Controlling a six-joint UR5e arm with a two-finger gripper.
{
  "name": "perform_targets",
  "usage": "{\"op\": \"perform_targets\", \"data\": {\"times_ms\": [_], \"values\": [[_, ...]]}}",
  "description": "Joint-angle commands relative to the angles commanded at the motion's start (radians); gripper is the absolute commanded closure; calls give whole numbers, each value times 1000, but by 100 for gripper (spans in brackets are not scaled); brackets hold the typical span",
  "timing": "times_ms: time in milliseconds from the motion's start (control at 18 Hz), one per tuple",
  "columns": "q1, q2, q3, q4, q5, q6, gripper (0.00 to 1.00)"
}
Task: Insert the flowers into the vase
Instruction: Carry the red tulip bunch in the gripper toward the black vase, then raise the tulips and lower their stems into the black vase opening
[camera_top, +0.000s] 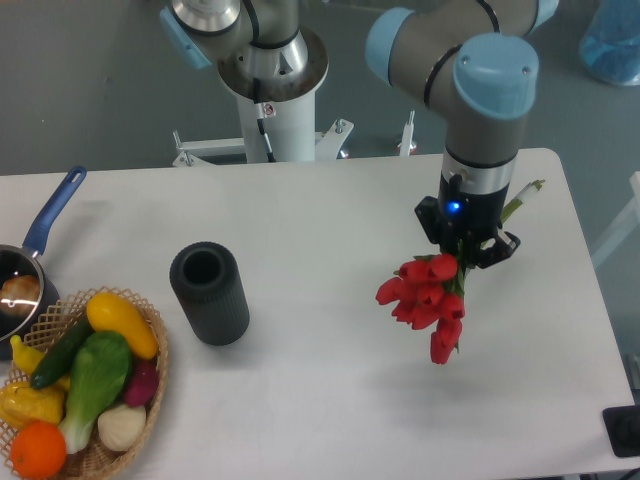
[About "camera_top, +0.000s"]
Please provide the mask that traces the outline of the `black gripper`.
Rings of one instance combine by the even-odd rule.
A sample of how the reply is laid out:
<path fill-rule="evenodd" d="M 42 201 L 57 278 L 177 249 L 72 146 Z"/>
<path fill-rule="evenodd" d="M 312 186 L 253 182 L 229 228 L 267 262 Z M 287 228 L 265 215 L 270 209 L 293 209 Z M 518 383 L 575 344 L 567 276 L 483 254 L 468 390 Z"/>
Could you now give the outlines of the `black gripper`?
<path fill-rule="evenodd" d="M 492 193 L 468 193 L 459 174 L 440 177 L 438 197 L 426 196 L 414 211 L 428 240 L 441 253 L 476 258 L 486 269 L 509 259 L 521 240 L 503 230 L 501 220 L 508 186 Z"/>

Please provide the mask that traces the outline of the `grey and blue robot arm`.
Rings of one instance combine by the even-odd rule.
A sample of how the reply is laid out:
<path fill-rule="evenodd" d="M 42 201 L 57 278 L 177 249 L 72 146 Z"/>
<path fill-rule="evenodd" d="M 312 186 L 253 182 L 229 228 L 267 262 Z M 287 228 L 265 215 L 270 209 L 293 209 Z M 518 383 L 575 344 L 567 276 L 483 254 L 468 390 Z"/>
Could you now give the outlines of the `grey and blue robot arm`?
<path fill-rule="evenodd" d="M 446 122 L 439 192 L 416 215 L 429 240 L 466 268 L 508 259 L 519 239 L 501 212 L 536 96 L 539 60 L 526 36 L 553 1 L 449 1 L 395 7 L 371 27 L 366 63 Z M 247 160 L 317 160 L 315 93 L 328 71 L 295 1 L 172 1 L 160 22 L 194 68 L 215 65 L 235 96 Z"/>

